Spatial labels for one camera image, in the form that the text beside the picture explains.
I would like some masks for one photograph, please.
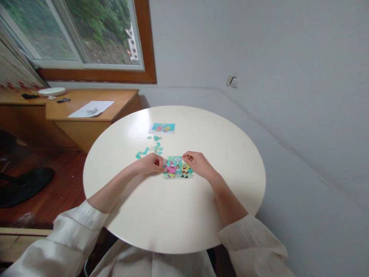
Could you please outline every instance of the hand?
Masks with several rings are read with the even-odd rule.
[[[182,155],[182,159],[195,173],[204,177],[206,180],[209,180],[217,174],[217,171],[211,166],[202,153],[187,151]]]
[[[151,153],[144,158],[138,159],[131,165],[131,170],[136,174],[147,174],[151,172],[166,172],[166,168],[163,168],[163,157]]]

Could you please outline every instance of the electrical outlet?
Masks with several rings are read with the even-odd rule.
[[[232,79],[233,79],[234,77],[233,76],[231,76],[231,75],[229,75],[228,76],[228,80],[227,80],[227,82],[226,82],[226,85],[227,86],[229,86],[230,84],[231,84],[231,82],[232,82]]]
[[[232,78],[231,87],[238,88],[238,85],[239,85],[239,79],[236,77]]]

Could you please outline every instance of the white wall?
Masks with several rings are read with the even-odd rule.
[[[158,85],[62,85],[139,88],[146,107],[188,105],[234,122],[264,160],[258,216],[296,275],[367,275],[369,2],[152,0],[150,9]],[[238,89],[225,86],[229,74]]]

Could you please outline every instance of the window glass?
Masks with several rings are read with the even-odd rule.
[[[39,60],[77,60],[45,0],[0,0],[1,16]]]
[[[65,0],[92,63],[139,64],[127,0]]]

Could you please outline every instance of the table top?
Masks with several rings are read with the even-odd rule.
[[[138,93],[138,89],[76,89],[68,90],[60,98],[69,98],[70,102],[56,103],[50,101],[46,105],[46,119],[53,121],[102,121],[110,122]],[[68,118],[91,101],[114,101],[97,117]]]
[[[23,93],[38,95],[37,91],[37,89],[0,88],[0,105],[45,106],[46,102],[50,101],[46,97],[35,99],[22,97]]]
[[[106,129],[88,153],[83,171],[86,197],[91,197],[136,154],[155,145],[147,139],[152,123],[175,123],[174,134],[160,134],[162,157],[202,152],[223,176],[247,211],[255,215],[265,192],[265,168],[251,139],[214,113],[192,107],[162,106],[132,113]],[[214,193],[199,175],[164,180],[163,174],[137,176],[110,214],[107,229],[136,247],[166,254],[212,248],[222,229]]]
[[[35,89],[1,89],[0,105],[46,106],[46,119],[53,121],[102,121],[110,122],[123,110],[138,89],[68,89],[66,94],[57,96],[56,100],[47,97],[24,99],[23,93],[37,94]],[[56,103],[57,100],[69,98],[70,102]],[[97,117],[68,118],[68,116],[90,101],[114,101],[114,103]]]

